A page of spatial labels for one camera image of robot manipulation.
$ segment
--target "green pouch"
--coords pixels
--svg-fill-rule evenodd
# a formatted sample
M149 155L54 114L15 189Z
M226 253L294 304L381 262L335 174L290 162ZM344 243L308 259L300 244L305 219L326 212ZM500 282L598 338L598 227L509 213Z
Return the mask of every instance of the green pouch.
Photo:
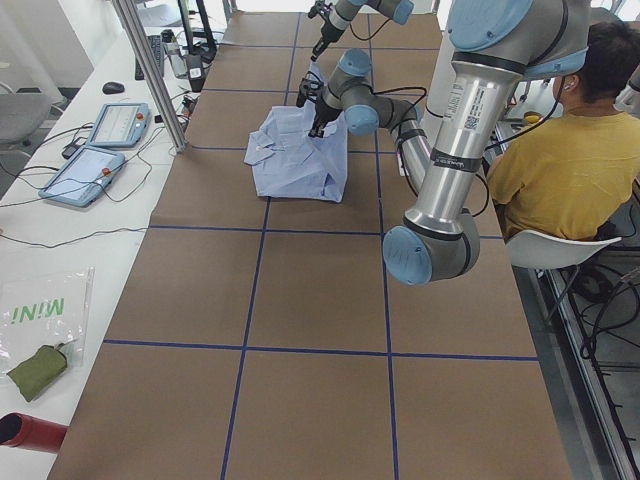
M67 357L59 350L63 345L43 345L36 354L7 373L27 402L40 394L67 368Z

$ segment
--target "person's neck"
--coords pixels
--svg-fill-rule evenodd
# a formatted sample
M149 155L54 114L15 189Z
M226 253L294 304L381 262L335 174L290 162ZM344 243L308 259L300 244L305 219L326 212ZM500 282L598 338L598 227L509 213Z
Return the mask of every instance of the person's neck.
M606 117L620 113L613 107L613 101L608 98L596 100L594 103L576 102L566 105L564 111L578 117Z

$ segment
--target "red cup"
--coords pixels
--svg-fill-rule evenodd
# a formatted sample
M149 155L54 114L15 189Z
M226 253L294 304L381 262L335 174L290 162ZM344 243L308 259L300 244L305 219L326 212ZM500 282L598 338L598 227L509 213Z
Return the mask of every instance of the red cup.
M41 418L10 413L0 419L0 445L58 453L67 427Z

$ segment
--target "light blue tablet device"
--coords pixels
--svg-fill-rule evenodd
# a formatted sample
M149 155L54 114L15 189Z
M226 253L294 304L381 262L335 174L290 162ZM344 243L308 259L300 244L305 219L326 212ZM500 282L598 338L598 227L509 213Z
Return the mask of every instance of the light blue tablet device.
M96 119L87 145L103 148L133 147L147 128L146 103L106 103Z
M82 146L38 190L38 195L46 200L86 207L104 192L124 164L125 158L120 152Z

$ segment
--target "person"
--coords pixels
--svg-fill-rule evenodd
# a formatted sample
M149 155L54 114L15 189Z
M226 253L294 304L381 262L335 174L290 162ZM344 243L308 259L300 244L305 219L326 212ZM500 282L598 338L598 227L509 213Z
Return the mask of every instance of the person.
M631 196L640 120L614 108L640 63L640 32L590 27L584 66L553 80L563 115L514 139L487 173L505 240L531 229L588 241Z

